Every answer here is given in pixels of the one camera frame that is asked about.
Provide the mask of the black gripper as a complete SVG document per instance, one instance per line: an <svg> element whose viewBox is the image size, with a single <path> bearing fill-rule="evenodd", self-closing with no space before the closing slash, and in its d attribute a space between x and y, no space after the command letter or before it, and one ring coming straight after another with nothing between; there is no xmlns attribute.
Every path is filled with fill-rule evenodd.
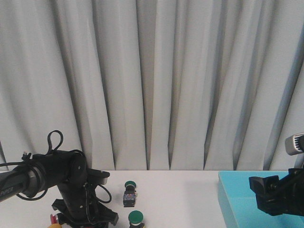
<svg viewBox="0 0 304 228"><path fill-rule="evenodd" d="M58 210L59 224L67 224L72 228L107 228L109 224L116 225L118 214L107 208L104 204L112 200L102 201L96 195L96 187L85 180L80 181L80 185L65 181L57 185L62 199L56 199L53 210Z"/></svg>
<svg viewBox="0 0 304 228"><path fill-rule="evenodd" d="M304 170L291 168L279 176L249 177L250 189L256 195L257 208L271 216L304 215Z"/></svg>

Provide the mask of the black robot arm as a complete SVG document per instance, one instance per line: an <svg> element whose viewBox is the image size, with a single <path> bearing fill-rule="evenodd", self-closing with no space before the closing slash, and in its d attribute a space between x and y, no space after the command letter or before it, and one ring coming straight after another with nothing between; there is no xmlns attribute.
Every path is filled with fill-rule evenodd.
<svg viewBox="0 0 304 228"><path fill-rule="evenodd" d="M304 169L290 168L279 176L249 177L249 187L256 195L257 208L271 216L304 215Z"/></svg>
<svg viewBox="0 0 304 228"><path fill-rule="evenodd" d="M106 228L116 225L118 214L105 206L95 189L103 186L110 174L88 168L80 152L58 151L46 155L25 155L15 168L0 175L0 200L13 196L35 201L38 193L57 186L62 198L56 199L51 221L72 228Z"/></svg>

